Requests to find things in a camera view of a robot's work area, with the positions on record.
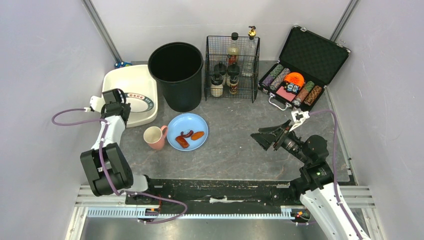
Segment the white patterned rim plate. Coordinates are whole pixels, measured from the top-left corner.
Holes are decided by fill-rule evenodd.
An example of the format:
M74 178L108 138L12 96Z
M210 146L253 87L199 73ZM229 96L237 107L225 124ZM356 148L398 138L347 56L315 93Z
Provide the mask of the white patterned rim plate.
M126 102L130 104L132 113L144 113L152 110L155 106L149 97L133 92L125 93Z

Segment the small dark spice jar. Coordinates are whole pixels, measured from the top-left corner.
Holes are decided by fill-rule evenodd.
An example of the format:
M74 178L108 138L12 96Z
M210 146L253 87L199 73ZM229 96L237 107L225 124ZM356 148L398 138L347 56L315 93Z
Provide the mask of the small dark spice jar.
M237 94L237 92L238 92L238 85L239 85L238 77L235 76L235 75L234 76L230 76L229 77L229 86L230 86L229 92L232 95Z

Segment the spice jar black lid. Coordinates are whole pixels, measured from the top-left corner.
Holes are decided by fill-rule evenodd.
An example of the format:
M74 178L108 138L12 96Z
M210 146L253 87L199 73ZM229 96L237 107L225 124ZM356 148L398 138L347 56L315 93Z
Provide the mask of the spice jar black lid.
M219 61L213 67L213 75L216 77L218 74L222 77L227 74L227 65L222 61Z
M235 78L240 74L240 66L237 62L229 65L226 71L229 78Z
M221 97L223 92L223 77L220 73L215 73L211 79L210 93L213 97Z

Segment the clear bottle gold pump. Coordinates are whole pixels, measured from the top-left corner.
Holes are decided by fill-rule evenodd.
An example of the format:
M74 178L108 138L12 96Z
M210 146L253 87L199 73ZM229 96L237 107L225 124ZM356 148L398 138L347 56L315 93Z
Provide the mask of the clear bottle gold pump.
M242 66L242 76L252 77L254 73L254 63L256 56L256 27L254 25L249 26L250 30L248 32L248 39L244 45L243 52L243 66Z

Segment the sauce bottle red label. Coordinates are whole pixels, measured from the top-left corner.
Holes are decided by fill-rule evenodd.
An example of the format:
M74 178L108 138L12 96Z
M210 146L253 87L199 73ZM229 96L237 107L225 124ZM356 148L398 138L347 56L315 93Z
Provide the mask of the sauce bottle red label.
M231 66L237 63L240 55L240 46L238 44L239 34L233 32L231 34L230 44L227 47L227 63Z

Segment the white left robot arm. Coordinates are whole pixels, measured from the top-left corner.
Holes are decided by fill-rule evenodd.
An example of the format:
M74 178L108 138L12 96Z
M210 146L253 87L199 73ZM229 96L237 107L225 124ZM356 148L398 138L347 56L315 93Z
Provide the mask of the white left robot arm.
M80 161L92 193L96 197L116 194L137 195L149 189L146 175L134 176L121 148L131 104L119 88L102 93L104 105L98 137L91 149L82 152Z

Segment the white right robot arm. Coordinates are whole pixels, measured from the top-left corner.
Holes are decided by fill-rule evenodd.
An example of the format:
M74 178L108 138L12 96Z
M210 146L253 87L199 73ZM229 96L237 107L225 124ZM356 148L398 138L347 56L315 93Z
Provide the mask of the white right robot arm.
M289 189L293 198L309 210L328 239L370 239L345 203L336 175L326 161L327 140L316 134L302 140L291 128L288 120L281 125L259 128L250 136L265 151L284 149L303 163L300 177L290 181Z

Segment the pink card deck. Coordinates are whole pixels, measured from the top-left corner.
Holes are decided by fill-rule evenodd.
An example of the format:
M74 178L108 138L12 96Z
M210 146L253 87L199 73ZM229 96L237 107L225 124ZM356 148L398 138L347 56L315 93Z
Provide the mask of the pink card deck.
M277 91L276 95L282 97L284 100L288 102L292 102L296 97L296 94L293 92L288 92L283 86L281 86Z

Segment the white rectangular basin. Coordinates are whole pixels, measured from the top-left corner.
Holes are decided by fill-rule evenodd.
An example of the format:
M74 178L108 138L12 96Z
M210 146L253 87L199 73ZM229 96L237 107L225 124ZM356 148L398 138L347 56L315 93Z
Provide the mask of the white rectangular basin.
M126 66L108 72L103 78L102 91L112 89L121 89L124 93L141 94L154 102L154 108L147 112L130 111L126 124L127 128L146 125L156 119L158 114L158 87L146 64Z

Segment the blue dice box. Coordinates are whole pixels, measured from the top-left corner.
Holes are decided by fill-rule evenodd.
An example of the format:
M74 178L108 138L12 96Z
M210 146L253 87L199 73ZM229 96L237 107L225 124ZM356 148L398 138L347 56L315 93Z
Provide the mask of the blue dice box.
M297 94L299 90L300 90L300 87L294 83L289 83L286 88L286 91L288 93L293 93L293 94Z

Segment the blue toy car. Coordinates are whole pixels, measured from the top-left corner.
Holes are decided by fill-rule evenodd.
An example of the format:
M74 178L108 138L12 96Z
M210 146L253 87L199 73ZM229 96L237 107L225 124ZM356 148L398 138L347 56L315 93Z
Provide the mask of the blue toy car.
M129 66L132 66L130 62L120 61L115 63L114 68L119 69L119 68L129 67Z

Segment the brown poker chip roll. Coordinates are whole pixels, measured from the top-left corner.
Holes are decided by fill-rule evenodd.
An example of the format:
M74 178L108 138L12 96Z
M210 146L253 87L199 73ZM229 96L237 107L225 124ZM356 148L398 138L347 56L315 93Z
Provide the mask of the brown poker chip roll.
M304 99L303 103L307 106L311 106L319 97L322 90L323 88L321 86L318 86L318 85L314 86L313 89L309 92L309 94Z

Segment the green brown chip roll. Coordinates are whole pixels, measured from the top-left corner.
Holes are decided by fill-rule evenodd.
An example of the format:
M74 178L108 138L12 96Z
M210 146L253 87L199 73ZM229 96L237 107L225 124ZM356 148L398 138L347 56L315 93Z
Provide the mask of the green brown chip roll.
M296 95L294 100L292 101L295 106L300 106L310 91L314 88L315 83L313 81L308 81L300 90L300 92Z

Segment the green poker chip roll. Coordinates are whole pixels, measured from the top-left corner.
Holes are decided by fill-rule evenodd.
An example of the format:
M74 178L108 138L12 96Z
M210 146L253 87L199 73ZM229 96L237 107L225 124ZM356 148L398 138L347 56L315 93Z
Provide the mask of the green poker chip roll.
M275 68L266 76L266 78L261 82L261 86L268 87L277 76L283 71L284 67L281 64L277 64Z

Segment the orange round toy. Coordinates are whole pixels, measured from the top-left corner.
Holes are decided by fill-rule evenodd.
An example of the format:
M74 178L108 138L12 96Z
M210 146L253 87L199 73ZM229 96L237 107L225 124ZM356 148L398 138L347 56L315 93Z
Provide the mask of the orange round toy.
M285 82L294 84L295 86L302 87L305 84L304 76L299 72L290 72L284 78Z

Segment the pink poker chip roll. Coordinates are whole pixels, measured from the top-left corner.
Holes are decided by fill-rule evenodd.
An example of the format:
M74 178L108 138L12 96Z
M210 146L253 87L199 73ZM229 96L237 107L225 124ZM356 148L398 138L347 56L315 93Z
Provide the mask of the pink poker chip roll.
M278 89L278 87L281 85L281 83L285 80L285 77L290 73L290 69L289 68L284 68L278 75L277 77L271 82L271 84L269 85L269 88L272 91L275 91Z

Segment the blue plate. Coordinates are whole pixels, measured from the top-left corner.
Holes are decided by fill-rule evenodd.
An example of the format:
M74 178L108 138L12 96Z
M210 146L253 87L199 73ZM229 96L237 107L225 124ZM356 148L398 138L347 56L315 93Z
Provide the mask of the blue plate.
M194 113L183 113L174 117L168 123L167 141L169 145L179 151L187 152L200 148L208 138L209 127L207 122L199 115ZM187 133L193 130L195 132L204 132L204 136L198 140L191 140L191 137L185 138L189 143L189 147L183 149L175 140L181 135L181 132Z

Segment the black poker chip case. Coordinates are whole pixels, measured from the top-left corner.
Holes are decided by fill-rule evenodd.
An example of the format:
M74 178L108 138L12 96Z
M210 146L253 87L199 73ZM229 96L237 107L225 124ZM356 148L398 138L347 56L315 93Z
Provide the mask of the black poker chip case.
M294 25L283 45L277 63L258 81L258 90L266 95L274 95L275 100L287 105L289 109L296 108L310 111L350 54L351 50L347 47L307 30L305 27ZM295 106L293 101L289 102L276 95L276 91L281 86L287 87L285 83L281 83L277 90L271 90L269 86L261 86L262 81L278 64L281 64L284 68L289 68L291 72L302 74L306 83L313 81L315 86L322 87L322 92L311 106L304 104L304 101L300 106Z

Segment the orange nugget toy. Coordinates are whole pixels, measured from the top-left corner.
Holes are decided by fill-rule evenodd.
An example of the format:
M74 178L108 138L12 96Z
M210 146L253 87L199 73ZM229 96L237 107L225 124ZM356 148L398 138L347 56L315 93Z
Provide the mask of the orange nugget toy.
M196 140L199 140L200 138L202 138L204 135L205 135L204 131L198 131L198 132L193 133L191 135L190 139L192 141L196 141Z

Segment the black trash bin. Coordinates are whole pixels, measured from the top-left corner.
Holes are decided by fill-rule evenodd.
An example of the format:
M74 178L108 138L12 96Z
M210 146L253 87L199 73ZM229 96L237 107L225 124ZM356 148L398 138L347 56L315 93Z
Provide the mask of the black trash bin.
M194 110L201 102L203 65L200 50L186 42L160 46L150 55L147 64L168 106L180 113Z

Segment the red-brown meat roll toy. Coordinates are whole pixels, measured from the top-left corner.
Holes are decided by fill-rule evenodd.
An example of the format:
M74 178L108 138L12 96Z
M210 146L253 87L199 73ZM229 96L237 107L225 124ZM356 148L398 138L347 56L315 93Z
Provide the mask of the red-brown meat roll toy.
M189 143L186 141L186 138L181 135L177 136L175 140L183 149L186 149L190 146Z

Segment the brown octopus tentacle toy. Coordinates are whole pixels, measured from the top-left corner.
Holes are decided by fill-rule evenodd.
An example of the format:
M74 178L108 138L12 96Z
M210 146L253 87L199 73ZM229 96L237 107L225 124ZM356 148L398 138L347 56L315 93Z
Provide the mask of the brown octopus tentacle toy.
M184 132L184 131L182 131L182 132L180 133L180 135L181 135L183 138L190 138L193 134L194 134L194 131L193 131L193 130L189 130L188 132Z

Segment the pink handled cream mug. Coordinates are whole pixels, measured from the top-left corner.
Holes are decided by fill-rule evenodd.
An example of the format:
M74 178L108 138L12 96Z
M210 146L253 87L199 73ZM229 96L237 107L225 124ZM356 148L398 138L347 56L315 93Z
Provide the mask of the pink handled cream mug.
M168 133L168 126L151 126L143 133L143 140L154 150L161 150L165 146L165 140Z

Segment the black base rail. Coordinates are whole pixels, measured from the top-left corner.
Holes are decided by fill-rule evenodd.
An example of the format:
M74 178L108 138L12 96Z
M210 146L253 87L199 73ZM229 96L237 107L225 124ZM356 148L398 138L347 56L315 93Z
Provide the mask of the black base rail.
M281 208L303 209L288 181L154 179L147 195L127 196L126 205L158 205L161 214L277 214Z

